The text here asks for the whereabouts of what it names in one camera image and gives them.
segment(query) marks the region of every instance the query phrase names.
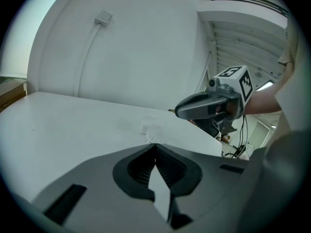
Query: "white tabletop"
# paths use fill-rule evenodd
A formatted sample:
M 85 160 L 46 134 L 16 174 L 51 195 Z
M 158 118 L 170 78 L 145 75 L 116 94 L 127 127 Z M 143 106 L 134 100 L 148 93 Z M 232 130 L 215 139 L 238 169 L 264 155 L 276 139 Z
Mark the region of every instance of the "white tabletop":
M 167 144 L 221 156 L 220 142 L 172 112 L 36 92 L 0 113 L 1 173 L 32 201 L 81 162 L 145 144 L 146 116 L 159 121 Z

